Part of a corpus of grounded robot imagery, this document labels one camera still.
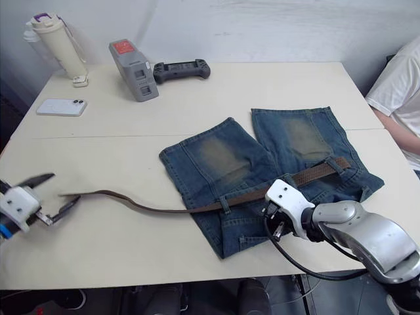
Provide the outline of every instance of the person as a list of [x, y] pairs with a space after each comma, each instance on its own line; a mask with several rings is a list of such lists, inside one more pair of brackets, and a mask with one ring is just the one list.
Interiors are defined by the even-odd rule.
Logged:
[[420, 36], [390, 60], [366, 101], [420, 179]]

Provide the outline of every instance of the water bottle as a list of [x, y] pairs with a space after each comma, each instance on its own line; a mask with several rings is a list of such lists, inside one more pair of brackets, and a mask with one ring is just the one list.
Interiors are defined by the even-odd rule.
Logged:
[[37, 54], [49, 65], [52, 71], [61, 70], [62, 66], [58, 63], [52, 52], [42, 42], [41, 38], [33, 31], [31, 21], [26, 22], [24, 40], [37, 52]]
[[78, 55], [81, 47], [74, 40], [64, 21], [54, 13], [41, 13], [31, 19], [34, 32], [50, 49], [70, 79], [87, 75], [84, 60]]

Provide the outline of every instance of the white bottle cap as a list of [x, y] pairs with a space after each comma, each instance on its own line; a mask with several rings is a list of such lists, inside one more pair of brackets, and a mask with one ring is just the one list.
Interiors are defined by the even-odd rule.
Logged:
[[36, 43], [37, 41], [40, 41], [41, 38], [33, 31], [32, 23], [31, 21], [26, 22], [25, 25], [25, 32], [24, 32], [24, 39], [28, 43]]
[[55, 13], [41, 13], [31, 19], [32, 27], [38, 34], [50, 33], [64, 27], [63, 21]]

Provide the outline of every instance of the robotic arm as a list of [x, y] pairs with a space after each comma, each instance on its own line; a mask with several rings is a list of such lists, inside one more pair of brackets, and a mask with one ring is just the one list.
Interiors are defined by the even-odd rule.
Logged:
[[76, 196], [62, 206], [55, 216], [44, 215], [41, 200], [33, 189], [53, 176], [53, 173], [47, 173], [31, 177], [14, 187], [0, 180], [0, 193], [4, 195], [0, 198], [0, 240], [9, 239], [19, 231], [28, 232], [36, 220], [52, 225], [67, 215], [79, 201], [80, 196]]
[[[395, 222], [367, 212], [356, 201], [315, 207], [282, 180], [274, 182], [266, 199], [269, 201], [263, 211], [266, 229], [277, 248], [280, 237], [287, 231], [312, 242], [338, 243], [353, 252], [354, 258], [383, 285], [403, 314], [420, 311], [420, 250]], [[280, 223], [272, 233], [267, 221], [276, 219]]]

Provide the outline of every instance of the shoe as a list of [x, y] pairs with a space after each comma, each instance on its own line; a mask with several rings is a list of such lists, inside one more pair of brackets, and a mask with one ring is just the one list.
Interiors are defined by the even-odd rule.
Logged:
[[179, 314], [181, 310], [181, 295], [181, 283], [157, 285], [156, 291], [149, 300], [143, 314]]
[[238, 314], [272, 314], [268, 293], [257, 279], [242, 280], [237, 297]]
[[86, 294], [80, 289], [60, 290], [54, 302], [65, 310], [79, 310], [86, 303]]

